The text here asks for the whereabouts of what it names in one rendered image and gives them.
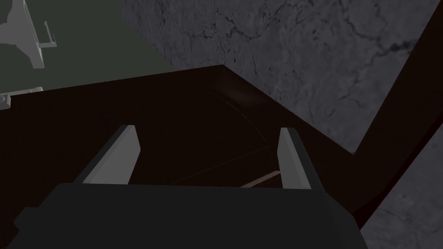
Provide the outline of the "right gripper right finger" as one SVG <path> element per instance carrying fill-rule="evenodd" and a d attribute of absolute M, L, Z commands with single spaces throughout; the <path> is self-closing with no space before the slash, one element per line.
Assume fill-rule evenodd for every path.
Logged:
<path fill-rule="evenodd" d="M 324 190 L 295 128 L 281 128 L 277 148 L 282 187 Z"/>

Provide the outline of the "dark brown wooden furniture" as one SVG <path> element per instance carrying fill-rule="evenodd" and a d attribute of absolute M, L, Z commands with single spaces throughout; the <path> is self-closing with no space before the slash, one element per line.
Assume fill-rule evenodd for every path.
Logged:
<path fill-rule="evenodd" d="M 0 249 L 13 219 L 73 181 L 119 125 L 141 154 L 130 183 L 238 186 L 277 168 L 277 134 L 294 127 L 326 191 L 362 227 L 443 123 L 443 3 L 393 81 L 355 153 L 217 65 L 13 97 L 0 111 Z"/>

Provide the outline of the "grey angular bracket fixture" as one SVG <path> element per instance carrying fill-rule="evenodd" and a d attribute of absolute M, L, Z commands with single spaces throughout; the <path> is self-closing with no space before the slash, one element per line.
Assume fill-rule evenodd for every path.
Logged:
<path fill-rule="evenodd" d="M 52 37 L 48 23 L 44 21 L 49 42 L 39 42 L 26 0 L 13 0 L 7 21 L 0 24 L 0 44 L 15 45 L 30 58 L 34 69 L 43 69 L 43 48 L 57 47 Z"/>

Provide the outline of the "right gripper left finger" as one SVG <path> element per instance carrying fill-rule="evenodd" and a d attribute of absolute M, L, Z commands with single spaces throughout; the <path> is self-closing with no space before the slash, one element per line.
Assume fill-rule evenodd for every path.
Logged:
<path fill-rule="evenodd" d="M 82 170 L 74 183 L 126 185 L 140 151 L 135 126 L 122 125 Z"/>

